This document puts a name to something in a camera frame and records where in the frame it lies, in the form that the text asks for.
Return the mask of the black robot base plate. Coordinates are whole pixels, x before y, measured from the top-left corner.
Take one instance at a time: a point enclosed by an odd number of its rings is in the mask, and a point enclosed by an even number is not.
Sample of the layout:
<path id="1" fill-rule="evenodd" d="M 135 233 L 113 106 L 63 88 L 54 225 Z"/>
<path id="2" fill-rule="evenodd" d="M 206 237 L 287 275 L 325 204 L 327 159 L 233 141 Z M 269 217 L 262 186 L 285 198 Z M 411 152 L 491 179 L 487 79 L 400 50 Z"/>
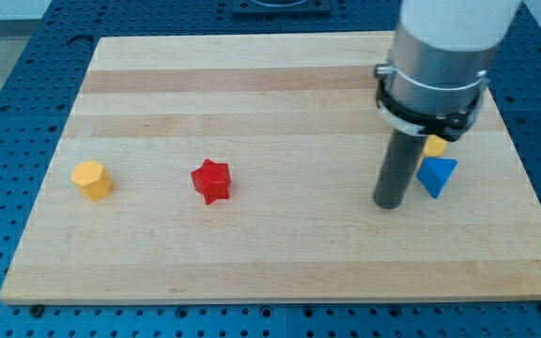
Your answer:
<path id="1" fill-rule="evenodd" d="M 233 16 L 329 15 L 331 0 L 231 0 Z"/>

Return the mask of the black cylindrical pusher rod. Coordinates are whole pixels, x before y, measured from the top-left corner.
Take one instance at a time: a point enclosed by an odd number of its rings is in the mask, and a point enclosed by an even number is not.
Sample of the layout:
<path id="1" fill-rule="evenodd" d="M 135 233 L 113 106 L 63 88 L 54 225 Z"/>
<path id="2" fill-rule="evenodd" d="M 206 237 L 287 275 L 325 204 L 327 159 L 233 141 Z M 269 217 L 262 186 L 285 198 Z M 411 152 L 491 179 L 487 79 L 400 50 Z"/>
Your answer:
<path id="1" fill-rule="evenodd" d="M 395 209 L 401 205 L 426 139 L 426 135 L 411 136 L 394 130 L 373 191 L 376 205 L 384 209 Z"/>

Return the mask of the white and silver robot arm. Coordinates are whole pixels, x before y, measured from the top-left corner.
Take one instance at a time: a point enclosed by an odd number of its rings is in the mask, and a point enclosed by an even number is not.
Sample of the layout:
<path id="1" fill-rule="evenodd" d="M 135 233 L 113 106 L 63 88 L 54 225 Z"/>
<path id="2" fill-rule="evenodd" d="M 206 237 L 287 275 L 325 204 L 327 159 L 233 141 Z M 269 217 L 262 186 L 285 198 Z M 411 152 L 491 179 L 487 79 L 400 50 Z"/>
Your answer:
<path id="1" fill-rule="evenodd" d="M 375 66 L 376 105 L 393 127 L 374 202 L 401 205 L 426 139 L 457 141 L 474 124 L 487 72 L 520 0 L 405 0 L 385 62 Z"/>

